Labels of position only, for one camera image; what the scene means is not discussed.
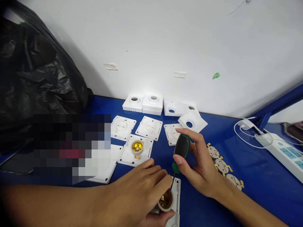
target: hand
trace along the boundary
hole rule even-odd
[[[182,156],[174,154],[174,160],[180,172],[200,193],[207,197],[217,199],[217,197],[222,194],[222,187],[228,184],[228,182],[226,182],[227,179],[217,171],[206,147],[203,135],[190,129],[179,128],[176,129],[176,131],[188,135],[194,140],[195,143],[190,144],[189,152],[195,156],[197,162],[197,166],[191,169]]]
[[[92,226],[165,227],[175,214],[172,210],[161,214],[149,212],[171,184],[167,171],[154,166],[154,160],[149,159],[114,183],[96,187],[103,192],[96,199]]]

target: power strip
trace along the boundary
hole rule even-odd
[[[301,183],[303,183],[303,154],[274,133],[255,135],[257,136],[256,140],[263,147],[269,146],[271,143],[271,137],[269,134],[271,134],[274,141],[273,144],[266,149],[272,153],[296,178],[298,178]]]

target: white wall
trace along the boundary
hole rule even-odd
[[[272,115],[269,123],[288,122],[291,124],[303,121],[303,100],[291,105],[290,107]]]
[[[227,15],[241,1],[21,2],[46,23],[95,94],[158,93],[238,117],[303,75],[303,1],[251,0]],[[186,79],[174,71],[187,72]],[[212,80],[216,72],[221,76]]]

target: screwdriver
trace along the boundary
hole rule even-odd
[[[189,146],[190,146],[190,137],[187,135],[184,135],[184,134],[180,134],[178,137],[176,146],[175,146],[174,154],[180,155],[185,159],[187,156],[188,150],[189,150]],[[176,173],[180,173],[180,170],[175,161],[172,164],[172,169],[174,171],[174,177],[173,177],[173,183],[171,184],[171,187],[170,187],[170,191],[173,187]]]

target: round hole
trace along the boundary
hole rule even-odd
[[[189,127],[189,128],[192,128],[193,127],[193,124],[191,122],[186,122],[186,125]]]

